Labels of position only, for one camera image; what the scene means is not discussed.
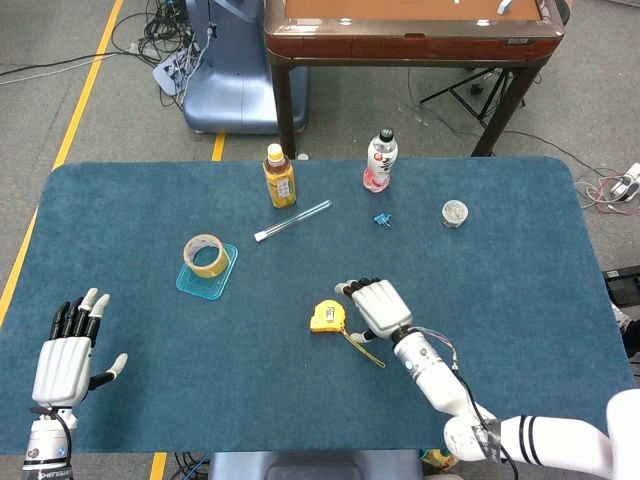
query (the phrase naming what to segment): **power strip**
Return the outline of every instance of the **power strip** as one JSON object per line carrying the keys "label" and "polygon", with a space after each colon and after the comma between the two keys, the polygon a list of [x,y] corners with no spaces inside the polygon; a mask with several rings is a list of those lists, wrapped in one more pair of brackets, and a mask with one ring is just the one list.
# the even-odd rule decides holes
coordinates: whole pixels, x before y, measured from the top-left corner
{"label": "power strip", "polygon": [[194,65],[187,59],[187,49],[183,48],[165,58],[153,69],[153,78],[164,93],[177,95],[184,90],[187,77]]}
{"label": "power strip", "polygon": [[640,163],[631,165],[631,168],[627,170],[627,173],[625,173],[623,177],[622,180],[613,186],[611,195],[621,202],[629,202],[636,196],[640,189]]}

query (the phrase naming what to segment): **bottle cap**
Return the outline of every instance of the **bottle cap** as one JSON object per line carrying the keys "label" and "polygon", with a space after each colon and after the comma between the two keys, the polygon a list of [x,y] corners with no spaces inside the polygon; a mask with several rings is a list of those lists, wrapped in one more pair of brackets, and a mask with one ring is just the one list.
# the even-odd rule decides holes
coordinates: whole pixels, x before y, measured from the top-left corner
{"label": "bottle cap", "polygon": [[391,128],[383,128],[380,130],[380,140],[383,142],[390,142],[393,140],[393,129]]}
{"label": "bottle cap", "polygon": [[279,165],[284,162],[284,154],[282,153],[282,147],[277,143],[272,143],[267,147],[267,158],[269,163]]}

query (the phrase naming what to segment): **translucent blue plate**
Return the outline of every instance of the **translucent blue plate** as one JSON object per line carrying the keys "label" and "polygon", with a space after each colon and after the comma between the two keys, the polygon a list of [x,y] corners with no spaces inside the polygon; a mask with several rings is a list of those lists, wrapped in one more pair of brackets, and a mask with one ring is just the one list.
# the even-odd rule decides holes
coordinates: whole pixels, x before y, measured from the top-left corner
{"label": "translucent blue plate", "polygon": [[[229,265],[227,269],[213,278],[202,278],[191,271],[186,264],[182,265],[180,274],[176,279],[176,287],[184,293],[190,293],[196,297],[206,298],[207,300],[217,300],[222,295],[224,287],[227,285],[233,266],[238,258],[238,249],[228,243],[223,243],[224,249],[229,255]],[[194,263],[196,265],[207,265],[213,262],[218,256],[218,250],[215,248],[205,248],[196,254]]]}

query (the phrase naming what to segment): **plastic bottle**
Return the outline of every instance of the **plastic bottle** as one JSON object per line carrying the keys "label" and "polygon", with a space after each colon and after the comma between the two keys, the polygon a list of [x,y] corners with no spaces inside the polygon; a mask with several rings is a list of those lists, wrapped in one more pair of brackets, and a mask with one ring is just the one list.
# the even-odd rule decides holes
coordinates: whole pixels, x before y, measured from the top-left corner
{"label": "plastic bottle", "polygon": [[383,128],[380,135],[371,140],[367,152],[367,168],[362,175],[365,188],[378,193],[389,186],[391,168],[398,158],[398,144],[393,138],[393,130]]}
{"label": "plastic bottle", "polygon": [[269,145],[262,168],[273,206],[283,208],[296,203],[296,179],[293,165],[282,152],[280,145],[277,143]]}

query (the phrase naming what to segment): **floor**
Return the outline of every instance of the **floor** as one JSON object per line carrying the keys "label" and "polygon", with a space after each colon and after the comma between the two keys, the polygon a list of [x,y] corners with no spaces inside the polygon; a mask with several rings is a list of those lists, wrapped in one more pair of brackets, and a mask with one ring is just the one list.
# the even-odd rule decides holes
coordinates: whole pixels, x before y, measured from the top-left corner
{"label": "floor", "polygon": [[[118,18],[142,11],[144,4],[144,0],[125,0]],[[112,7],[108,0],[0,0],[0,71],[95,52]],[[527,107],[516,113],[508,128],[554,142],[592,167],[626,171],[638,161],[640,151],[639,22],[638,8],[607,0],[578,1],[565,39],[542,70],[540,84],[527,95]],[[136,42],[141,28],[142,20],[125,24],[118,31],[119,42]],[[4,113],[0,116],[0,285],[9,277],[88,70],[89,66],[0,85]],[[475,136],[454,130],[477,135],[480,128],[463,107],[444,96],[432,102],[429,110],[418,109],[407,88],[410,81],[413,96],[420,98],[465,75],[461,70],[438,69],[314,69],[311,115],[307,129],[299,135],[299,150],[316,159],[362,161],[368,141],[384,118],[385,125],[397,131],[403,156],[468,155]],[[17,76],[0,77],[0,82],[9,78]],[[265,146],[274,139],[228,136],[222,160],[262,158]],[[213,144],[213,135],[189,130],[175,107],[160,106],[147,66],[115,57],[102,63],[66,162],[209,160]],[[567,163],[574,177],[585,175],[595,181],[570,156],[519,134],[505,133],[495,152],[556,156]],[[588,210],[585,219],[603,270],[640,264],[636,236],[640,217]],[[148,478],[152,462],[151,454],[74,458],[79,479]],[[20,463],[18,457],[0,457],[0,480],[17,478]],[[523,469],[528,478],[587,478]],[[167,474],[174,470],[169,462]],[[461,472],[474,479],[510,478],[507,467],[486,464],[465,465]]]}

